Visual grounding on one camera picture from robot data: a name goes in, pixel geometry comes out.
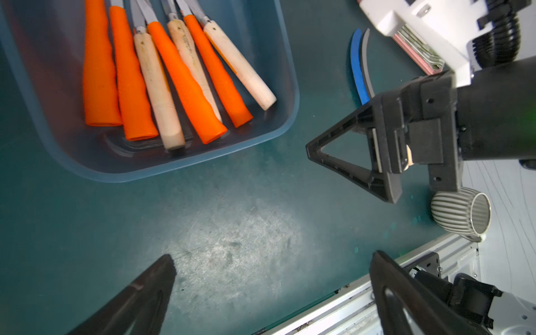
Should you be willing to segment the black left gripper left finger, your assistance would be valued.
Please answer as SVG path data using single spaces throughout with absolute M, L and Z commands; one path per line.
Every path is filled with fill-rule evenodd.
M 162 255 L 124 290 L 70 334 L 160 334 L 177 275 Z

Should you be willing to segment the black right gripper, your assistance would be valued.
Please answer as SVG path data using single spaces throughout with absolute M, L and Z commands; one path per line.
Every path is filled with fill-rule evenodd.
M 459 190 L 466 161 L 514 159 L 534 170 L 535 59 L 485 68 L 464 87 L 453 81 L 433 75 L 377 95 L 309 142 L 308 159 L 393 204 L 410 164 L 428 167 L 434 191 Z M 323 151 L 351 131 L 367 137 L 372 169 Z

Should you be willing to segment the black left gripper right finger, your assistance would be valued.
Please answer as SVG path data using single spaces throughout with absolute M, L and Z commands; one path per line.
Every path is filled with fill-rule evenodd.
M 408 312 L 423 334 L 477 334 L 477 327 L 456 315 L 383 251 L 372 256 L 370 278 L 385 334 L 412 334 Z

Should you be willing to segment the wooden handle sickle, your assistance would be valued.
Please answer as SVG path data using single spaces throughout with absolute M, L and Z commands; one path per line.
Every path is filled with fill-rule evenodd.
M 198 1 L 186 1 L 188 7 L 202 25 L 202 30 L 226 64 L 245 86 L 248 93 L 264 110 L 269 110 L 277 98 L 258 75 L 245 56 L 226 35 L 222 28 L 202 10 Z
M 191 36 L 191 32 L 188 30 L 187 25 L 179 18 L 175 1 L 161 0 L 161 4 L 168 18 L 167 28 L 182 61 L 188 67 L 196 82 L 200 85 L 202 92 L 212 106 L 217 119 L 222 121 L 214 95 L 210 89 L 209 82 L 207 81 L 205 71 L 202 67 L 202 62 L 198 57 L 193 37 Z
M 155 138 L 159 132 L 152 119 L 145 81 L 123 1 L 110 2 L 110 19 L 117 68 L 119 108 L 125 137 L 128 141 Z
M 365 105 L 369 102 L 370 97 L 362 69 L 361 44 L 363 36 L 364 33 L 361 29 L 357 29 L 353 34 L 350 42 L 350 65 L 353 72 L 355 87 L 357 89 L 357 95 L 359 96 L 361 104 Z
M 129 4 L 135 29 L 135 51 L 163 146 L 168 151 L 183 148 L 186 144 L 184 132 L 159 53 L 148 33 L 147 22 L 138 2 L 131 0 Z

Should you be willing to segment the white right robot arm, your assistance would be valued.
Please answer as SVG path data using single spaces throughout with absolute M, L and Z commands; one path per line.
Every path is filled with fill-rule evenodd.
M 535 58 L 516 58 L 529 1 L 361 1 L 385 36 L 411 28 L 448 66 L 378 94 L 307 145 L 311 161 L 395 203 L 426 165 L 433 191 L 461 188 L 463 163 L 535 168 Z

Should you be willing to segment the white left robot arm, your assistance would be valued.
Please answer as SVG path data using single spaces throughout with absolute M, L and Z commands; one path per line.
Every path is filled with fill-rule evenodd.
M 534 334 L 535 305 L 467 274 L 452 283 L 411 274 L 383 251 L 372 256 L 371 285 L 385 334 Z M 176 269 L 162 255 L 71 334 L 159 334 Z

